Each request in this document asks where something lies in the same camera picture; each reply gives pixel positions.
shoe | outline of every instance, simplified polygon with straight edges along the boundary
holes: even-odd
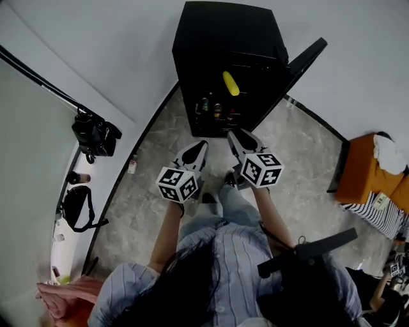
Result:
[[[226,177],[224,178],[224,184],[230,185],[232,187],[236,187],[236,180],[232,172],[229,172],[226,175]]]
[[[216,203],[216,200],[210,193],[204,193],[202,203]]]

orange cushion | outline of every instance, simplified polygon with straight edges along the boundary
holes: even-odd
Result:
[[[399,209],[409,214],[409,175],[400,182],[390,199]]]
[[[371,191],[374,193],[383,192],[387,197],[390,197],[403,179],[403,176],[403,173],[399,175],[389,174],[387,171],[381,169],[377,163],[372,178]]]

marble floor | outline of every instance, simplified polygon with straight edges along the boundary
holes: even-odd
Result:
[[[255,129],[277,153],[285,170],[271,196],[295,240],[305,236],[318,240],[355,227],[359,238],[334,251],[345,266],[379,275],[390,241],[353,213],[343,211],[326,193],[337,164],[341,141],[299,108],[282,100]],[[190,134],[180,90],[177,90],[143,140],[137,152],[135,174],[125,173],[101,228],[91,258],[100,258],[94,276],[103,278],[121,262],[147,264],[159,232],[166,201],[155,186],[163,166],[175,154],[196,141]],[[204,168],[204,192],[217,191],[226,171],[236,164],[226,139],[208,139],[209,155]],[[255,204],[250,190],[243,196]],[[185,205],[188,222],[197,201]]]

pink cloth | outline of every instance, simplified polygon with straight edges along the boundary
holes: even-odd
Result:
[[[56,326],[86,326],[102,284],[83,275],[67,285],[37,283],[37,288]]]

black mini fridge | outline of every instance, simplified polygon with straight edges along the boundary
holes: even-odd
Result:
[[[288,63],[271,10],[186,2],[173,57],[192,135],[253,131],[326,46],[320,38]]]

